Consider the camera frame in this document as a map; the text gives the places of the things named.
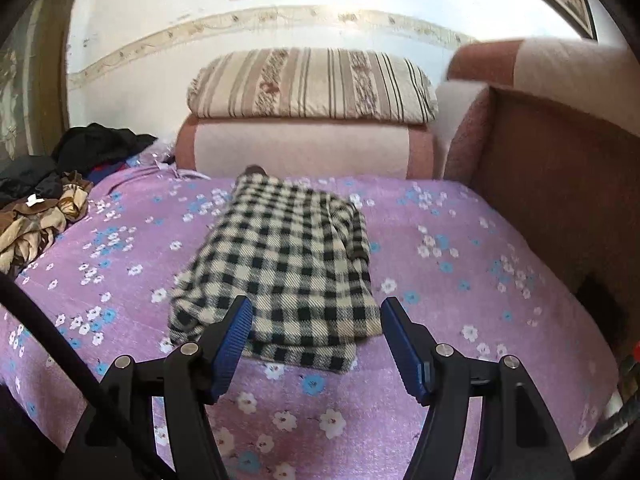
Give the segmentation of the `brown wooden side panel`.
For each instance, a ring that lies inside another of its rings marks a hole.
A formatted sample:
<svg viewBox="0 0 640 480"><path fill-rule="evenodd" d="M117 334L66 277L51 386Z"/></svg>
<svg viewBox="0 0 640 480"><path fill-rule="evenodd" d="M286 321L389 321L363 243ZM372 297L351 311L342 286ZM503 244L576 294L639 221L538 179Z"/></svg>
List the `brown wooden side panel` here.
<svg viewBox="0 0 640 480"><path fill-rule="evenodd" d="M507 88L472 189L577 296L618 358L639 339L639 139Z"/></svg>

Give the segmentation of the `purple floral bed sheet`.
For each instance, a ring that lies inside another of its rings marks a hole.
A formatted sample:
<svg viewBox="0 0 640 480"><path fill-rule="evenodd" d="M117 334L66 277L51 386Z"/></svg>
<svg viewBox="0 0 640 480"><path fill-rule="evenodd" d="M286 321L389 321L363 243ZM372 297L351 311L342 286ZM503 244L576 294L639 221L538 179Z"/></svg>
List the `purple floral bed sheet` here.
<svg viewBox="0 0 640 480"><path fill-rule="evenodd" d="M227 307L189 268L233 188L172 167L114 174L17 285L96 376L121 354L163 358L178 342L172 323L202 325ZM254 306L244 359L208 411L232 478L404 474L426 413L381 333L388 297L465 356L522 359L569 448L593 428L616 386L613 353L480 196L460 183L381 178L303 178L288 190L303 206L297 234L242 229L255 251L210 274Z"/></svg>

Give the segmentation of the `black clothes pile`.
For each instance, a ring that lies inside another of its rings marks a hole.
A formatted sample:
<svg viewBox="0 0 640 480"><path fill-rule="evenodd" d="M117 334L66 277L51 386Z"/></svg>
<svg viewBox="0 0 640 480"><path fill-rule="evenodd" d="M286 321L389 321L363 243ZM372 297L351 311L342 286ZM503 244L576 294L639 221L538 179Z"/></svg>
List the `black clothes pile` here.
<svg viewBox="0 0 640 480"><path fill-rule="evenodd" d="M64 174L76 171L87 177L96 167L126 162L156 140L147 133L108 128L96 122L70 128L51 155L22 155L1 167L1 207L32 194L60 198Z"/></svg>

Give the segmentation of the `black beige checkered coat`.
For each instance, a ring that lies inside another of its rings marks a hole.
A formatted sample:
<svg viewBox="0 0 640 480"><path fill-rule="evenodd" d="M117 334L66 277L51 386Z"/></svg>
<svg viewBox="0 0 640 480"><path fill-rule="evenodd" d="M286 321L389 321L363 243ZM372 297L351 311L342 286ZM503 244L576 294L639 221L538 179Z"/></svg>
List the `black beige checkered coat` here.
<svg viewBox="0 0 640 480"><path fill-rule="evenodd" d="M381 335L366 219L349 200L249 166L171 293L173 344L197 340L244 296L254 359L346 373Z"/></svg>

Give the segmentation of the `brown beige patterned garment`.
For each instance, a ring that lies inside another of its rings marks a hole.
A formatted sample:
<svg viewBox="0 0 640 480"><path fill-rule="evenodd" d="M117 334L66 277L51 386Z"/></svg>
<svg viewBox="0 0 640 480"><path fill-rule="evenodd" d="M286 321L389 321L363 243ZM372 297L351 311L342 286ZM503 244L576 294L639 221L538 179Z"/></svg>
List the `brown beige patterned garment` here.
<svg viewBox="0 0 640 480"><path fill-rule="evenodd" d="M93 183L74 171L62 177L60 198L29 196L1 211L1 272L15 276L85 217Z"/></svg>

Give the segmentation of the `striped beige pillow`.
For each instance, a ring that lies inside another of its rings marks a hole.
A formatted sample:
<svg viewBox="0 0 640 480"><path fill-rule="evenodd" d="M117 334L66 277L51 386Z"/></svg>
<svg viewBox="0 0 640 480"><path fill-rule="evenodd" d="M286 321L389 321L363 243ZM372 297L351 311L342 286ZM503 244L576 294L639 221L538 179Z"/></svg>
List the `striped beige pillow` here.
<svg viewBox="0 0 640 480"><path fill-rule="evenodd" d="M357 49L269 48L215 58L191 82L198 118L374 120L425 125L438 113L431 81L408 58Z"/></svg>

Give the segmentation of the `ornate wooden wardrobe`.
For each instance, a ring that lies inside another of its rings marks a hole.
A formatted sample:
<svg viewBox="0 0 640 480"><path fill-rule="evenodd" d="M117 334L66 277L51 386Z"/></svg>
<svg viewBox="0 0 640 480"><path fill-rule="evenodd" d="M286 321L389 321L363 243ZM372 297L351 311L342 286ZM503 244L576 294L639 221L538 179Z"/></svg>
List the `ornate wooden wardrobe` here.
<svg viewBox="0 0 640 480"><path fill-rule="evenodd" d="M1 163L49 155L70 126L67 39L75 0L1 0Z"/></svg>

